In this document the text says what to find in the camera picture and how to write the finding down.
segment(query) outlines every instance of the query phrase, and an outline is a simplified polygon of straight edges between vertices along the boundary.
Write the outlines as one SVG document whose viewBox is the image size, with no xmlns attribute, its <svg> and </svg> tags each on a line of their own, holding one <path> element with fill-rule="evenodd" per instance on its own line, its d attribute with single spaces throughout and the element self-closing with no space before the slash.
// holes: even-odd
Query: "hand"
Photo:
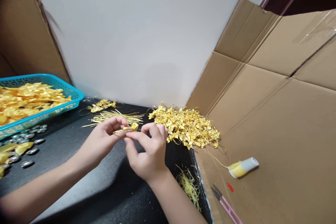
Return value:
<svg viewBox="0 0 336 224">
<path fill-rule="evenodd" d="M 131 168 L 139 177 L 149 184 L 164 172 L 169 171 L 164 157 L 168 129 L 163 124 L 155 124 L 154 122 L 145 124 L 141 128 L 141 132 L 128 132 L 126 136 L 127 157 Z M 146 152 L 138 153 L 130 138 L 138 140 Z"/>
<path fill-rule="evenodd" d="M 124 127 L 128 127 L 127 120 L 119 116 L 114 116 L 98 124 L 70 161 L 74 160 L 76 165 L 80 164 L 88 169 L 96 168 L 116 142 L 125 137 L 127 132 L 123 131 L 112 135 L 113 131 Z"/>
</svg>

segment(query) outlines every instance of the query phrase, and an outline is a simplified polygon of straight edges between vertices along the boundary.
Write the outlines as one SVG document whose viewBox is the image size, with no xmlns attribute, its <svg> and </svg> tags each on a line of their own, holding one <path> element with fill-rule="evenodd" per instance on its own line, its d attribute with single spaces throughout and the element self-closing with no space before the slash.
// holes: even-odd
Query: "blue plastic basket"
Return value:
<svg viewBox="0 0 336 224">
<path fill-rule="evenodd" d="M 84 98 L 83 92 L 64 82 L 60 78 L 50 74 L 39 73 L 32 75 L 0 78 L 0 86 L 10 88 L 18 88 L 26 83 L 35 82 L 48 84 L 50 86 L 53 86 L 52 88 L 54 89 L 63 89 L 63 93 L 66 97 L 71 95 L 72 101 L 0 127 L 0 140 L 22 130 L 26 130 L 48 118 L 54 117 L 58 114 L 64 113 L 65 111 L 78 107 L 80 100 Z"/>
</svg>

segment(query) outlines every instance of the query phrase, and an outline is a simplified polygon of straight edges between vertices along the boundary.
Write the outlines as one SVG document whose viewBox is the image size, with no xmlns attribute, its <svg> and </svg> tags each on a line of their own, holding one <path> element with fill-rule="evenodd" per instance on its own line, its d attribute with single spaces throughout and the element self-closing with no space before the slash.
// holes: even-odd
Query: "cardboard flap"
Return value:
<svg viewBox="0 0 336 224">
<path fill-rule="evenodd" d="M 222 138 L 263 223 L 335 223 L 336 92 L 290 79 Z"/>
<path fill-rule="evenodd" d="M 0 78 L 16 76 L 16 72 L 0 53 Z"/>
<path fill-rule="evenodd" d="M 201 77 L 187 103 L 188 108 L 199 108 L 206 115 L 209 108 L 222 94 L 241 63 L 213 52 L 206 63 Z"/>
<path fill-rule="evenodd" d="M 294 77 L 336 90 L 336 37 L 309 59 Z"/>
<path fill-rule="evenodd" d="M 241 182 L 238 179 L 234 179 L 228 170 L 215 160 L 214 157 L 223 165 L 227 166 L 230 164 L 222 152 L 219 149 L 207 147 L 197 150 L 196 153 L 213 222 L 216 224 L 233 223 L 211 190 L 211 187 L 216 185 L 243 223 L 262 223 Z M 229 189 L 227 183 L 232 186 L 233 192 Z"/>
<path fill-rule="evenodd" d="M 70 82 L 42 13 L 37 0 L 0 0 L 1 53 L 19 75 L 54 74 Z"/>
<path fill-rule="evenodd" d="M 239 0 L 214 51 L 246 62 L 278 18 L 249 0 Z"/>
<path fill-rule="evenodd" d="M 290 76 L 330 39 L 330 27 L 327 24 L 323 26 L 324 23 L 321 22 L 328 13 L 330 11 L 282 17 L 254 53 L 249 64 Z M 316 32 L 307 35 L 304 31 L 309 30 Z"/>
<path fill-rule="evenodd" d="M 284 75 L 245 65 L 209 114 L 221 136 L 225 136 L 285 81 Z"/>
</svg>

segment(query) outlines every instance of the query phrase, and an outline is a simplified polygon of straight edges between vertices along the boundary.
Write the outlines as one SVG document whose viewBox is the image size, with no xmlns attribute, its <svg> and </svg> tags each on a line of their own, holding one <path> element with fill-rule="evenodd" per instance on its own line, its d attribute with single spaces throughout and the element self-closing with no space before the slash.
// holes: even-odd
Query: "basket rim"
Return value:
<svg viewBox="0 0 336 224">
<path fill-rule="evenodd" d="M 82 91 L 78 90 L 78 89 L 75 88 L 74 86 L 72 86 L 72 85 L 70 85 L 69 83 L 63 81 L 62 79 L 58 78 L 57 76 L 55 76 L 55 75 L 51 75 L 51 74 L 48 74 L 48 73 L 45 73 L 45 74 L 44 74 L 44 73 L 38 73 L 38 74 L 35 73 L 35 74 L 30 74 L 30 75 L 19 75 L 19 76 L 13 76 L 13 77 L 5 77 L 5 78 L 0 78 L 0 81 L 13 80 L 13 79 L 21 79 L 21 78 L 29 78 L 29 77 L 37 77 L 37 76 L 49 76 L 49 77 L 55 79 L 56 81 L 61 82 L 61 83 L 62 83 L 63 85 L 65 85 L 66 87 L 71 88 L 74 92 L 78 93 L 78 94 L 79 94 L 79 97 L 78 97 L 77 99 L 75 99 L 75 100 L 72 100 L 72 101 L 69 101 L 69 102 L 67 102 L 67 103 L 62 104 L 60 107 L 57 106 L 57 107 L 54 107 L 54 108 L 52 108 L 52 109 L 50 108 L 50 109 L 48 109 L 48 110 L 46 110 L 46 111 L 43 111 L 43 112 L 40 112 L 40 113 L 31 115 L 31 116 L 29 116 L 29 117 L 20 119 L 20 120 L 18 120 L 18 121 L 12 122 L 12 123 L 10 123 L 10 124 L 6 124 L 6 125 L 4 125 L 4 126 L 1 126 L 1 127 L 0 127 L 0 131 L 6 130 L 6 129 L 11 128 L 11 127 L 15 127 L 15 126 L 17 126 L 17 125 L 20 125 L 20 124 L 22 124 L 22 123 L 25 123 L 25 122 L 27 122 L 27 121 L 30 121 L 31 119 L 34 119 L 34 118 L 36 118 L 36 117 L 43 116 L 43 115 L 45 115 L 45 114 L 48 114 L 48 113 L 50 113 L 50 112 L 53 112 L 53 111 L 55 111 L 55 110 L 57 110 L 57 109 L 60 109 L 60 108 L 62 108 L 62 107 L 66 107 L 67 105 L 70 105 L 71 103 L 77 103 L 77 102 L 79 103 L 79 101 L 81 101 L 81 100 L 84 98 L 84 96 L 85 96 L 84 93 L 83 93 Z"/>
</svg>

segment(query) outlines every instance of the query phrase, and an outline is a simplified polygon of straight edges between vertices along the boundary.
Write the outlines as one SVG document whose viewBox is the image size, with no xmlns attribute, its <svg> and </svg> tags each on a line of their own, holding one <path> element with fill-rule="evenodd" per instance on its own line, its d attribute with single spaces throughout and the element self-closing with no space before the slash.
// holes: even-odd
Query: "pink scissors handle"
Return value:
<svg viewBox="0 0 336 224">
<path fill-rule="evenodd" d="M 230 206 L 230 204 L 226 201 L 226 199 L 224 198 L 223 195 L 222 195 L 222 199 L 219 202 L 222 205 L 222 207 L 225 209 L 225 211 L 227 212 L 227 214 L 230 216 L 230 218 L 232 219 L 232 221 L 234 222 L 234 224 L 243 224 L 241 222 L 241 220 L 239 219 L 238 215 L 234 212 L 234 210 L 232 209 L 232 207 Z"/>
</svg>

